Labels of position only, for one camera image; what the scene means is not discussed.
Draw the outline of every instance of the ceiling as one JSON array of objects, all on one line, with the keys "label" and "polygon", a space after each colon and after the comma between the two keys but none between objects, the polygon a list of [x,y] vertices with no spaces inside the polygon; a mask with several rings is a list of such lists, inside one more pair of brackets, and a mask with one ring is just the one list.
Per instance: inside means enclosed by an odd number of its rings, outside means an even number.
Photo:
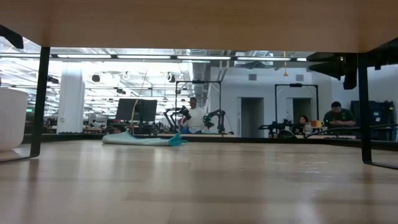
[{"label": "ceiling", "polygon": [[394,0],[3,0],[47,47],[367,52],[398,37]]},{"label": "ceiling", "polygon": [[[0,37],[0,53],[37,54],[40,46],[30,40],[24,39],[24,49],[16,49],[5,38]],[[198,49],[109,49],[109,48],[51,48],[51,54],[131,54],[131,55],[236,55],[231,50],[198,50]],[[249,51],[241,52],[243,55],[254,57],[307,57],[311,52],[269,52]],[[51,60],[49,64],[49,76],[60,83],[62,81],[63,67],[69,59]],[[175,107],[175,83],[167,80],[167,75],[173,75],[177,81],[212,80],[218,77],[210,75],[210,67],[220,67],[218,62],[192,63],[187,62],[140,62],[140,61],[115,61],[115,60],[88,60],[81,62],[71,60],[73,63],[81,63],[85,79],[85,114],[115,115],[119,98],[143,98],[158,100],[157,112],[164,112],[167,108]],[[283,62],[270,64],[275,70],[282,68]],[[306,63],[288,63],[287,67],[306,67]],[[1,58],[0,77],[2,85],[19,87],[20,90],[29,93],[29,107],[34,107],[37,86],[37,72],[39,60],[32,58]],[[100,81],[94,82],[93,75],[99,75]],[[178,96],[178,107],[188,106],[190,97],[198,99],[199,106],[205,106],[208,85],[180,83],[178,88],[181,94]],[[57,113],[59,104],[60,85],[47,83],[47,100],[45,115],[51,116]],[[122,89],[125,94],[120,94],[117,89]]]}]

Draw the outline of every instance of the column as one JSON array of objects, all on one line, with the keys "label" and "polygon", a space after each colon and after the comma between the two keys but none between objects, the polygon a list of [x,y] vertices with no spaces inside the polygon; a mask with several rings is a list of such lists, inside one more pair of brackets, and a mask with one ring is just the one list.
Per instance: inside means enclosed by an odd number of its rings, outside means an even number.
[{"label": "column", "polygon": [[61,76],[57,134],[83,131],[85,81],[81,63],[64,63]]}]

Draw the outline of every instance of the fluorescent light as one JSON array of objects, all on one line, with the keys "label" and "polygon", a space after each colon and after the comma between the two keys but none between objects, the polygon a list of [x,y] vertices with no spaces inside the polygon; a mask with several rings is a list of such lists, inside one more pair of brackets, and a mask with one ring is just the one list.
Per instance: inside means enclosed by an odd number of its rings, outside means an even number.
[{"label": "fluorescent light", "polygon": [[28,58],[36,58],[36,57],[40,57],[39,54],[0,54],[0,57],[16,57],[16,58],[24,58],[24,57],[28,57]]},{"label": "fluorescent light", "polygon": [[265,62],[271,62],[271,61],[288,62],[288,61],[290,61],[290,58],[280,58],[280,57],[238,57],[238,60],[265,61]]},{"label": "fluorescent light", "polygon": [[231,57],[217,56],[177,56],[181,60],[231,60]]},{"label": "fluorescent light", "polygon": [[118,55],[118,58],[126,59],[170,59],[170,56],[164,55]]},{"label": "fluorescent light", "polygon": [[86,54],[80,54],[80,55],[58,55],[60,58],[111,58],[110,55],[86,55]]}]

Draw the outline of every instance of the computer monitor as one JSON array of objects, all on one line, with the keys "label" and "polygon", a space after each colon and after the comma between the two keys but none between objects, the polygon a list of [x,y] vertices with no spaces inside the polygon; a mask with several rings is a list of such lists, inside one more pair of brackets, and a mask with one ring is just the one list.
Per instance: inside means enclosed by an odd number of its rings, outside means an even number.
[{"label": "computer monitor", "polygon": [[[131,120],[132,109],[137,99],[120,99],[116,119]],[[134,111],[134,121],[155,121],[157,100],[139,100]]]}]

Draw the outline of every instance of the white shirt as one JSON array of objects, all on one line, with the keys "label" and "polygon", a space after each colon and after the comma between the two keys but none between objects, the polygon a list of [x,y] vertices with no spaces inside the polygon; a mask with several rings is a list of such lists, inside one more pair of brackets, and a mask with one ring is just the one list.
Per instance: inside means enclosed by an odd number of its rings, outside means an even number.
[{"label": "white shirt", "polygon": [[191,115],[191,119],[183,123],[183,126],[188,126],[191,133],[194,130],[196,132],[205,128],[205,124],[203,123],[203,116],[206,114],[205,110],[200,107],[195,107],[195,109],[190,108],[188,110]]}]

